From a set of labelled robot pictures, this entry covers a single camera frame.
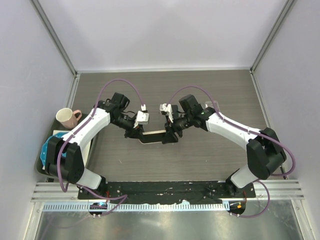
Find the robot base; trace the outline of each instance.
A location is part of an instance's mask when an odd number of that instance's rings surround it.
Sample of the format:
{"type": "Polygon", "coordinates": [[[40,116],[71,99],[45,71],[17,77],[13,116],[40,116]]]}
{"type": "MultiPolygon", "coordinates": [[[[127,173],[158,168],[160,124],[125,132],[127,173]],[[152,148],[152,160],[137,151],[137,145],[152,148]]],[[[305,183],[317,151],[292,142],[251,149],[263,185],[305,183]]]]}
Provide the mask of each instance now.
{"type": "MultiPolygon", "coordinates": [[[[255,198],[256,192],[253,183],[243,188],[247,198],[255,198]]],[[[221,199],[244,198],[240,192],[231,196],[227,184],[219,181],[131,181],[108,182],[106,195],[110,198],[127,194],[124,204],[180,204],[183,200],[190,204],[220,204],[221,199]]],[[[78,199],[94,200],[85,190],[79,191],[78,199]]]]}

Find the pink mug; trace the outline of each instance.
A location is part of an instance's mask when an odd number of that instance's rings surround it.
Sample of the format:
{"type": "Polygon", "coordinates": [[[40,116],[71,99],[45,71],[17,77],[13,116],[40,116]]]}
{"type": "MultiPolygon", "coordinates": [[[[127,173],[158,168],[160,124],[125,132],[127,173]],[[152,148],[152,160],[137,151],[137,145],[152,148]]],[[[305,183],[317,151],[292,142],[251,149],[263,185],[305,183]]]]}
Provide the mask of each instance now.
{"type": "Polygon", "coordinates": [[[55,119],[59,121],[66,129],[75,128],[81,117],[82,113],[80,110],[72,111],[68,107],[60,109],[55,115],[55,119]]]}

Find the white wall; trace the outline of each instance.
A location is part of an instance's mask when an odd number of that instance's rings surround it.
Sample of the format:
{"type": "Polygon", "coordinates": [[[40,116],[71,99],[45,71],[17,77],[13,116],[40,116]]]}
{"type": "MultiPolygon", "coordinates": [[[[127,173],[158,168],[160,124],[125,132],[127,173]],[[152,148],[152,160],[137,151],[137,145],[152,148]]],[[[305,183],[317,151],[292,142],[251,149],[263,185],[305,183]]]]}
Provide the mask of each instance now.
{"type": "Polygon", "coordinates": [[[72,75],[28,0],[0,2],[0,232],[21,240],[34,164],[72,75]]]}
{"type": "Polygon", "coordinates": [[[40,0],[80,71],[249,68],[286,0],[40,0]]]}
{"type": "Polygon", "coordinates": [[[320,228],[320,1],[298,0],[257,68],[271,125],[295,154],[299,179],[320,228]]]}

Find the blue cloth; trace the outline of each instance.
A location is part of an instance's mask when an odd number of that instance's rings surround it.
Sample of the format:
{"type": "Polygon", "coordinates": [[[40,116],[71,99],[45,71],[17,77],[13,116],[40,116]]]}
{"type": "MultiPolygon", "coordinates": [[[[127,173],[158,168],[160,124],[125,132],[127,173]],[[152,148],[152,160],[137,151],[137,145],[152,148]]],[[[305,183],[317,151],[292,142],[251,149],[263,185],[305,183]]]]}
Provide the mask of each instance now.
{"type": "Polygon", "coordinates": [[[41,154],[40,154],[40,159],[42,162],[42,165],[45,166],[46,165],[46,159],[47,159],[47,150],[48,150],[48,142],[52,137],[57,137],[57,138],[61,138],[63,135],[65,135],[67,132],[58,132],[55,135],[50,136],[45,143],[42,145],[41,148],[41,154]]]}

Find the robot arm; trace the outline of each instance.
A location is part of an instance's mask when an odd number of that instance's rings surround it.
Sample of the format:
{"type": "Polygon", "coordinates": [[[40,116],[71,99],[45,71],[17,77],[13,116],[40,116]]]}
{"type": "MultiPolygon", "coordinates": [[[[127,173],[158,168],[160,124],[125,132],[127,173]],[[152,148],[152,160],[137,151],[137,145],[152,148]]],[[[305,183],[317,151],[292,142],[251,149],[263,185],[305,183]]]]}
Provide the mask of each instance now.
{"type": "Polygon", "coordinates": [[[142,124],[147,124],[149,121],[146,106],[141,106],[142,111],[139,111],[134,117],[129,117],[123,113],[129,103],[130,100],[123,94],[115,93],[112,99],[99,101],[96,110],[93,108],[90,114],[73,130],[61,138],[52,137],[48,142],[45,171],[51,176],[58,176],[58,153],[63,143],[73,136],[64,149],[66,157],[61,157],[60,169],[63,180],[88,187],[103,195],[106,189],[106,179],[85,168],[82,152],[93,137],[110,123],[125,129],[128,134],[135,134],[143,129],[142,124]]]}
{"type": "Polygon", "coordinates": [[[181,98],[179,103],[184,111],[184,115],[181,116],[178,114],[177,105],[162,104],[160,106],[160,111],[166,115],[168,122],[166,123],[166,134],[171,136],[171,138],[167,136],[165,140],[169,139],[173,141],[168,142],[177,142],[176,134],[182,137],[184,129],[195,126],[207,132],[219,134],[246,150],[247,164],[226,180],[231,194],[241,192],[242,188],[257,179],[266,180],[286,160],[287,157],[282,147],[249,132],[262,133],[279,141],[275,131],[271,128],[267,127],[260,130],[245,126],[219,113],[221,118],[213,108],[203,109],[191,94],[181,98]],[[224,120],[247,129],[247,132],[228,124],[224,120]]]}

